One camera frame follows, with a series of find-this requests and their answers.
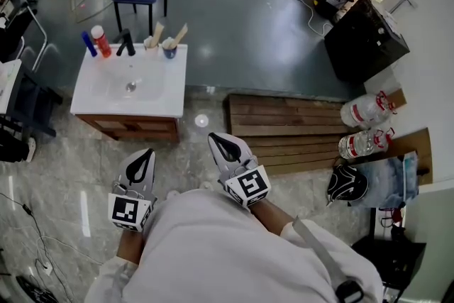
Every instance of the white countertop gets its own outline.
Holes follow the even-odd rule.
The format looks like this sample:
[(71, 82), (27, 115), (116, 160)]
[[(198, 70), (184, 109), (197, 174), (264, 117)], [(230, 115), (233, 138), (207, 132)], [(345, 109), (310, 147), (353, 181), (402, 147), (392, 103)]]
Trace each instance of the white countertop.
[(6, 114), (9, 98), (11, 97), (14, 82), (16, 82), (21, 65), (21, 60), (0, 63), (0, 114)]
[(135, 55), (125, 48), (103, 58), (85, 52), (77, 77), (71, 114), (134, 115), (181, 118), (184, 104), (187, 45), (178, 45), (175, 58), (167, 59), (162, 48), (146, 50), (135, 43)]

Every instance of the glossy floor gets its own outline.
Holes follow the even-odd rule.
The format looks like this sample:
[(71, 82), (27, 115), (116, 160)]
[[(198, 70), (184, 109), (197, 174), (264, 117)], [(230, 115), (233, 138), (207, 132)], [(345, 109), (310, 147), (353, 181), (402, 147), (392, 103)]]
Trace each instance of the glossy floor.
[[(66, 101), (56, 109), (52, 118), (58, 137), (39, 137), (31, 163), (1, 164), (0, 192), (33, 210), (41, 231), (48, 236), (46, 245), (68, 295), (73, 302), (83, 302), (99, 264), (113, 257), (118, 247), (121, 232), (107, 219), (107, 194), (119, 162), (142, 148), (155, 149), (155, 193), (160, 200), (171, 189), (184, 192), (201, 182), (217, 188), (218, 172), (206, 137), (210, 131), (225, 131), (226, 126), (220, 102), (189, 99), (185, 101), (179, 145), (113, 141), (71, 116), (69, 104)], [(199, 114), (209, 117), (206, 128), (194, 124)], [(312, 219), (353, 243), (367, 233), (368, 212), (340, 202), (327, 208), (330, 176), (330, 170), (320, 170), (271, 177), (270, 200), (292, 216)], [(33, 274), (59, 302), (66, 302), (55, 274), (48, 277), (39, 263), (40, 273), (36, 270), (35, 259), (40, 256), (45, 260), (45, 252), (32, 218), (2, 196), (0, 217), (0, 248), (4, 249), (8, 271), (27, 277)]]
[[(81, 5), (82, 15), (98, 9), (101, 0), (92, 1)], [(323, 38), (307, 26), (311, 12), (298, 1), (169, 0), (168, 5), (168, 16), (164, 18), (159, 0), (153, 7), (153, 17), (165, 26), (165, 37), (175, 36), (185, 23), (189, 26), (184, 38), (189, 45), (186, 84), (342, 100), (362, 91), (336, 78)], [(137, 6), (137, 14), (131, 5), (119, 7), (123, 27), (131, 30), (135, 42), (142, 42), (148, 36), (147, 6)], [(114, 7), (110, 5), (95, 17), (76, 23), (70, 0), (39, 0), (38, 18), (50, 42), (38, 74), (70, 94), (84, 55), (80, 33), (101, 24), (113, 40), (118, 34)], [(311, 24), (321, 31), (325, 22), (315, 14)], [(23, 58), (32, 65), (42, 42), (36, 25), (29, 27), (25, 38), (31, 48), (26, 48)]]

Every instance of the black faucet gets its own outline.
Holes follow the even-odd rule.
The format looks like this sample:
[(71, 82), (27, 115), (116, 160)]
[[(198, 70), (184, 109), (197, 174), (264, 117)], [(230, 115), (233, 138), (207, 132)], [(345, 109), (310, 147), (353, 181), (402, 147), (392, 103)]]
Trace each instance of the black faucet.
[(133, 44), (133, 39), (131, 38), (131, 32), (129, 29), (123, 29), (120, 34), (118, 34), (115, 39), (113, 40), (114, 43), (117, 43), (120, 39), (123, 39), (123, 42), (120, 46), (120, 48), (116, 51), (117, 56), (121, 56), (121, 53), (123, 50), (128, 48), (128, 55), (134, 56), (135, 55), (135, 49), (134, 49), (134, 44)]

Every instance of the blue tube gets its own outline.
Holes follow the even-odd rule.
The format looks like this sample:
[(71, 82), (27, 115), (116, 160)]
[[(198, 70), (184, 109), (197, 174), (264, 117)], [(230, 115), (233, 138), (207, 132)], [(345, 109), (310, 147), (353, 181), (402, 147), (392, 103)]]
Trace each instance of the blue tube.
[(87, 48), (89, 49), (92, 56), (96, 57), (98, 52), (94, 49), (92, 40), (90, 39), (90, 36), (88, 35), (87, 32), (82, 32), (82, 39), (84, 40), (85, 44), (87, 45)]

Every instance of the grey sweatshirt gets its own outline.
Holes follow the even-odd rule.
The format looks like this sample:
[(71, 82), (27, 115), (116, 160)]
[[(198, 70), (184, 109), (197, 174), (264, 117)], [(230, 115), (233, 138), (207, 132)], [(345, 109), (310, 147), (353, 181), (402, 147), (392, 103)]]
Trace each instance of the grey sweatshirt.
[[(374, 266), (312, 221), (304, 221), (345, 275), (382, 301)], [(216, 192), (194, 190), (156, 209), (137, 266), (101, 266), (86, 303), (337, 302), (323, 263), (291, 224), (268, 232), (249, 211)]]

